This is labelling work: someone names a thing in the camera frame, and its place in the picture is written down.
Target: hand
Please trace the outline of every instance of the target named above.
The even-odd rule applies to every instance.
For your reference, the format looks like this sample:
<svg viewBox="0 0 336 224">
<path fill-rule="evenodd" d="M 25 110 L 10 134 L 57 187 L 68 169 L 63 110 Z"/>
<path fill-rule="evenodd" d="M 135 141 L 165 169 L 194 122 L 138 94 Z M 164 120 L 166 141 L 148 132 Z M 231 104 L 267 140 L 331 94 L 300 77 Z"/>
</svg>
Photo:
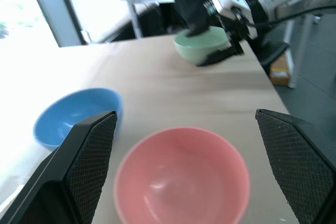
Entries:
<svg viewBox="0 0 336 224">
<path fill-rule="evenodd" d="M 187 33 L 186 37 L 194 37 L 197 35 L 200 35 L 202 33 L 205 33 L 206 31 L 209 30 L 209 25 L 207 23 L 200 25 L 200 26 L 195 26 L 192 29 L 189 30 Z"/>
</svg>

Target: pink bowl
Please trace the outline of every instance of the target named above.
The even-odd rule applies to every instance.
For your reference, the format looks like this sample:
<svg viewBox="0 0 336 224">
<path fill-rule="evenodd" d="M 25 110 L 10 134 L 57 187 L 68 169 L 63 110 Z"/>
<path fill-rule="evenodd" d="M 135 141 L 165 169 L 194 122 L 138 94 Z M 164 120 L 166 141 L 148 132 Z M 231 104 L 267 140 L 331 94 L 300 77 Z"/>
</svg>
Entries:
<svg viewBox="0 0 336 224">
<path fill-rule="evenodd" d="M 125 157 L 114 184 L 124 224 L 237 224 L 249 198 L 243 158 L 210 131 L 157 132 Z"/>
</svg>

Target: blue bowl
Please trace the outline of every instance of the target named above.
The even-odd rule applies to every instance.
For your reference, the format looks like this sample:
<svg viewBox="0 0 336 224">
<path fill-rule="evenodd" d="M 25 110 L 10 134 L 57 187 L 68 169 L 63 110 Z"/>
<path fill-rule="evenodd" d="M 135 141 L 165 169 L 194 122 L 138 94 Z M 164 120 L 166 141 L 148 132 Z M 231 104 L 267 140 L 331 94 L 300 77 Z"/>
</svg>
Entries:
<svg viewBox="0 0 336 224">
<path fill-rule="evenodd" d="M 34 126 L 34 137 L 53 151 L 61 145 L 76 123 L 105 111 L 117 112 L 116 135 L 122 117 L 122 99 L 118 93 L 110 89 L 94 88 L 69 94 L 40 115 Z"/>
</svg>

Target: bowl rim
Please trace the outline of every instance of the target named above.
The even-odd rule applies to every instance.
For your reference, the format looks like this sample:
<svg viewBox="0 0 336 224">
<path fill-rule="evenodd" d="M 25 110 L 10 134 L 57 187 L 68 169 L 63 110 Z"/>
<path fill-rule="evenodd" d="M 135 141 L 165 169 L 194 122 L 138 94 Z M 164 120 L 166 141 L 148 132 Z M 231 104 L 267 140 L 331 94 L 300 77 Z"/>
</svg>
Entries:
<svg viewBox="0 0 336 224">
<path fill-rule="evenodd" d="M 82 93 L 82 92 L 85 92 L 85 91 L 89 91 L 89 90 L 106 90 L 106 91 L 112 91 L 112 93 L 114 93 L 118 100 L 120 101 L 119 103 L 119 106 L 118 106 L 118 109 L 119 110 L 122 110 L 122 107 L 123 107 L 123 101 L 122 101 L 122 98 L 121 98 L 121 95 L 119 95 L 119 93 L 117 93 L 116 91 L 112 90 L 112 89 L 108 89 L 108 88 L 87 88 L 87 89 L 79 89 L 77 91 L 74 91 L 70 94 L 67 94 L 59 99 L 57 99 L 55 102 L 53 102 L 51 105 L 49 105 L 48 107 L 46 107 L 42 113 L 38 116 L 38 118 L 36 119 L 35 123 L 34 123 L 34 126 L 33 126 L 33 137 L 34 139 L 41 145 L 45 146 L 45 147 L 52 147 L 52 148 L 57 148 L 59 147 L 60 145 L 56 145 L 56 144 L 46 144 L 44 142 L 42 142 L 36 135 L 36 128 L 37 128 L 37 124 L 40 122 L 41 118 L 47 113 L 48 110 L 50 110 L 54 105 L 56 105 L 57 103 L 59 103 L 60 101 L 74 95 L 74 94 L 78 94 L 78 93 Z"/>
<path fill-rule="evenodd" d="M 210 26 L 211 29 L 214 29 L 214 30 L 223 30 L 224 31 L 224 34 L 226 35 L 226 32 L 223 28 L 221 27 L 218 27 L 218 26 Z M 222 42 L 220 43 L 217 43 L 217 44 L 214 44 L 214 45 L 209 45 L 209 46 L 196 46 L 196 47 L 191 47 L 191 46 L 185 46 L 185 45 L 181 45 L 179 43 L 176 42 L 176 39 L 179 37 L 179 36 L 182 36 L 182 33 L 185 33 L 186 31 L 188 31 L 188 29 L 184 29 L 182 31 L 180 31 L 175 37 L 174 37 L 174 44 L 175 46 L 178 46 L 180 48 L 191 48 L 191 49 L 210 49 L 210 48 L 213 48 L 213 47 L 221 47 L 221 46 L 225 46 L 229 43 L 229 39 L 228 37 L 226 36 L 226 41 L 223 40 Z"/>
<path fill-rule="evenodd" d="M 247 196 L 245 197 L 244 202 L 242 204 L 242 207 L 241 207 L 239 213 L 237 214 L 237 216 L 235 217 L 233 223 L 230 223 L 230 224 L 239 223 L 241 221 L 241 219 L 243 218 L 243 216 L 244 216 L 244 214 L 245 214 L 245 212 L 247 210 L 249 199 L 250 199 L 251 181 L 250 181 L 250 174 L 249 174 L 246 162 L 245 162 L 244 158 L 242 157 L 242 155 L 240 154 L 240 152 L 234 147 L 233 144 L 231 144 L 228 140 L 226 140 L 225 138 L 223 138 L 222 136 L 220 136 L 217 133 L 214 133 L 214 132 L 212 132 L 210 130 L 206 130 L 206 129 L 203 129 L 203 128 L 200 128 L 200 127 L 180 126 L 180 127 L 165 128 L 165 129 L 156 131 L 156 132 L 154 132 L 154 133 L 152 133 L 152 134 L 144 137 L 139 142 L 137 142 L 133 147 L 131 147 L 130 150 L 124 155 L 122 161 L 120 162 L 120 164 L 118 166 L 116 175 L 114 177 L 114 182 L 113 182 L 113 201 L 114 201 L 114 207 L 115 207 L 115 209 L 116 209 L 116 211 L 118 213 L 118 216 L 121 219 L 121 222 L 123 224 L 132 224 L 132 223 L 127 222 L 126 217 L 124 216 L 124 213 L 121 211 L 121 207 L 120 207 L 119 200 L 118 200 L 118 197 L 117 197 L 117 194 L 118 194 L 117 192 L 118 192 L 119 180 L 120 180 L 120 176 L 121 176 L 122 167 L 125 165 L 126 161 L 129 159 L 129 157 L 131 155 L 133 155 L 133 153 L 139 148 L 139 146 L 141 146 L 148 139 L 150 139 L 150 138 L 152 138 L 154 136 L 160 135 L 160 134 L 162 134 L 164 132 L 167 132 L 167 131 L 185 130 L 185 129 L 187 129 L 187 130 L 203 131 L 205 133 L 214 135 L 215 137 L 221 139 L 234 152 L 234 154 L 237 156 L 237 158 L 238 158 L 238 160 L 240 162 L 240 165 L 241 165 L 241 169 L 244 170 L 244 174 L 246 176 L 246 181 L 247 181 L 247 183 L 246 183 Z"/>
</svg>

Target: floor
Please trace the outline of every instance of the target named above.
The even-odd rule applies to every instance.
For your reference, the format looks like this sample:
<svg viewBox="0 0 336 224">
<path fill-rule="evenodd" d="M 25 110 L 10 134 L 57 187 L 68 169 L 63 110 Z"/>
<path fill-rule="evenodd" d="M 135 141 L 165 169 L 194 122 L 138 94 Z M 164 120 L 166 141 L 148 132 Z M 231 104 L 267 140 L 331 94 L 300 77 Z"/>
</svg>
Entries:
<svg viewBox="0 0 336 224">
<path fill-rule="evenodd" d="M 291 41 L 294 57 L 302 21 L 297 20 Z M 270 36 L 281 40 L 283 34 L 281 25 Z M 313 26 L 297 87 L 276 86 L 276 90 L 293 116 L 315 124 L 336 140 L 336 15 L 325 15 Z"/>
</svg>

